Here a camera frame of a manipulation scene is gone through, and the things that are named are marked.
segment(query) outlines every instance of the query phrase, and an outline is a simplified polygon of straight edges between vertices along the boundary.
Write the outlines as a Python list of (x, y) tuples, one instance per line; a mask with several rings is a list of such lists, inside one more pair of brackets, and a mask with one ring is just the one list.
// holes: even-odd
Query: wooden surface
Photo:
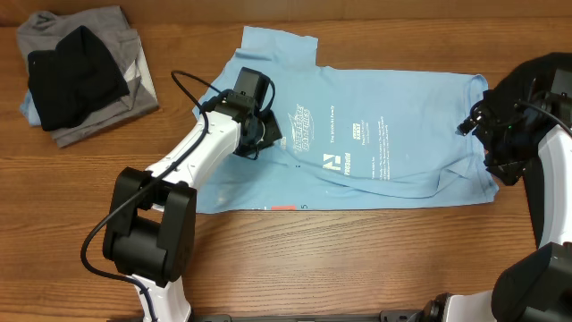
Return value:
[[(261, 26), (318, 37), (320, 65), (480, 72), (492, 87), (526, 59), (572, 51), (570, 19)], [(132, 286), (82, 267), (80, 245), (107, 213), (117, 174), (154, 163), (193, 127), (191, 105), (169, 71), (213, 80), (240, 46), (242, 25), (135, 27), (161, 109), (65, 149), (18, 111), (27, 77), (15, 29), (0, 30), (0, 321), (87, 322), (141, 312)], [(89, 257), (113, 269), (101, 242), (97, 236)], [(420, 308), (440, 292), (491, 289), (500, 272), (534, 250), (534, 238), (519, 183), (471, 207), (198, 216), (195, 246), (184, 285), (198, 314), (333, 314)]]
[(3, 0), (0, 26), (17, 26), (35, 11), (106, 5), (120, 5), (131, 23), (572, 16), (566, 0)]

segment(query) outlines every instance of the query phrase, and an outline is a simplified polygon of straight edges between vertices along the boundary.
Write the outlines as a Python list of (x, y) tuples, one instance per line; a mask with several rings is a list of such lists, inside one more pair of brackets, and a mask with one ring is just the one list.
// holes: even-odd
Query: folded gray shirt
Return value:
[(17, 31), (24, 61), (27, 62), (32, 51), (54, 49), (62, 38), (81, 25), (88, 27), (104, 42), (125, 76), (130, 94), (92, 113), (79, 126), (51, 131), (50, 135), (58, 147), (82, 140), (127, 118), (148, 114), (158, 107), (154, 90), (149, 93), (145, 86), (140, 86), (139, 62), (143, 54), (139, 34), (130, 28), (119, 6), (90, 9), (67, 16), (33, 13)]

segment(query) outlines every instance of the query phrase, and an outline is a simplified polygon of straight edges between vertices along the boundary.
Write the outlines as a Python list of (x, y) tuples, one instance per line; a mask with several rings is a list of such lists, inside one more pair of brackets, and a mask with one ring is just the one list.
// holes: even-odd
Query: stack of clothes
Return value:
[(158, 108), (139, 34), (119, 6), (33, 13), (17, 37), (29, 73), (20, 110), (58, 147)]

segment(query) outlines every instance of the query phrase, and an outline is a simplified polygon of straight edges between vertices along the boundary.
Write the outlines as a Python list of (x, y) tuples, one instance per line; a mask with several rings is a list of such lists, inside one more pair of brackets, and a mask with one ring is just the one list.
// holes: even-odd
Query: wooden table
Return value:
[[(335, 68), (481, 73), (493, 87), (517, 64), (572, 51), (570, 19), (267, 23), (319, 38), (318, 64)], [(169, 71), (218, 75), (242, 25), (135, 26), (161, 109), (58, 149), (18, 106), (26, 72), (15, 29), (0, 30), (0, 320), (103, 321), (134, 316), (132, 286), (80, 263), (80, 245), (109, 210), (118, 173), (143, 169), (193, 127), (191, 103)], [(197, 95), (204, 89), (188, 83)], [(89, 257), (101, 255), (102, 236)], [(522, 183), (491, 204), (414, 210), (240, 211), (198, 216), (184, 276), (198, 314), (375, 313), (420, 308), (440, 292), (491, 289), (534, 251)]]

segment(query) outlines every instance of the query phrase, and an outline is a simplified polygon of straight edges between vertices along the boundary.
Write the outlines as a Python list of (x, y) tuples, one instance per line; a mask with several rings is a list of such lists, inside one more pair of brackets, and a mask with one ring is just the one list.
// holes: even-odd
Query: blue cloth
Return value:
[[(336, 70), (316, 66), (316, 50), (316, 38), (245, 27), (214, 85), (232, 89), (242, 67), (269, 76), (283, 138), (257, 161), (226, 158), (201, 187), (198, 212), (493, 201), (498, 187), (482, 144), (455, 134), (487, 89), (482, 76)], [(269, 89), (265, 103), (270, 96)]]
[(26, 92), (24, 102), (20, 104), (20, 112), (28, 120), (29, 126), (39, 126), (42, 124), (39, 120), (38, 111), (36, 110), (36, 105), (34, 105), (32, 94), (29, 90)]

